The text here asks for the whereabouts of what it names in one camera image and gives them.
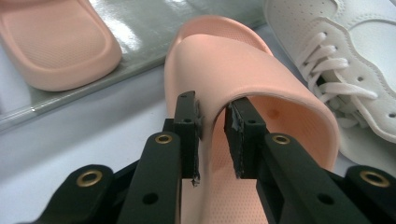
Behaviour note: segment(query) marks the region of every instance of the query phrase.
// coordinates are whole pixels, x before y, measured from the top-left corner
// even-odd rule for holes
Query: white table surface
[[[269,27],[256,32],[298,76]],[[10,66],[0,55],[0,67]],[[159,66],[1,132],[0,224],[37,219],[77,168],[103,164],[117,172],[138,160],[147,138],[161,131],[165,118]],[[339,155],[334,172],[344,175],[351,164]]]

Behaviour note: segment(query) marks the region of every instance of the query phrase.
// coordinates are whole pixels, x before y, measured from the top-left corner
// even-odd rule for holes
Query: mounting hole
[[[332,197],[324,193],[318,194],[318,199],[321,203],[325,203],[328,205],[334,204],[334,200],[332,199]]]
[[[98,170],[89,170],[77,178],[77,185],[82,188],[87,188],[98,183],[102,177],[102,172]]]
[[[373,171],[361,171],[361,178],[367,183],[380,188],[390,186],[389,181],[384,176]]]
[[[143,196],[143,203],[144,204],[154,204],[158,202],[158,194],[156,193],[148,193]]]
[[[159,144],[168,144],[172,142],[172,136],[169,134],[161,134],[155,138],[155,141]]]
[[[275,135],[273,136],[273,141],[280,145],[287,145],[290,143],[290,139],[284,135]]]

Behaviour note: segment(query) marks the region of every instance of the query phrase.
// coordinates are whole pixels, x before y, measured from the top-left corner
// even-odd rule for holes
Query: pink sandal footbed
[[[185,23],[168,51],[168,113],[177,96],[195,91],[203,116],[201,184],[183,180],[182,223],[265,223],[255,180],[236,179],[223,133],[223,109],[248,96],[268,130],[296,138],[325,169],[332,169],[339,134],[332,112],[243,24],[217,16]]]
[[[0,41],[24,80],[45,91],[93,82],[121,57],[120,45],[88,0],[2,0]]]

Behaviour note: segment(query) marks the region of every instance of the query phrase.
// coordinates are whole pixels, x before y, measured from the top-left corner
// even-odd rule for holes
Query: white sneaker
[[[264,0],[264,15],[309,90],[334,111],[341,152],[396,176],[396,6]]]

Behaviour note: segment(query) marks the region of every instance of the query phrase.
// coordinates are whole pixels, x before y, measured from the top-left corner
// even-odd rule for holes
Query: white shoelace
[[[337,96],[359,96],[374,100],[378,97],[375,92],[341,82],[327,82],[320,86],[317,84],[323,72],[344,69],[349,66],[345,58],[332,58],[332,55],[337,51],[336,46],[322,45],[326,36],[326,33],[318,33],[315,35],[309,41],[305,50],[297,57],[296,65],[303,78],[308,83],[308,89],[312,91],[321,102],[325,104],[328,103],[333,110],[340,111],[344,114],[343,118],[337,118],[341,126],[350,128],[359,123],[362,128],[367,127],[367,122],[352,102],[345,104]]]

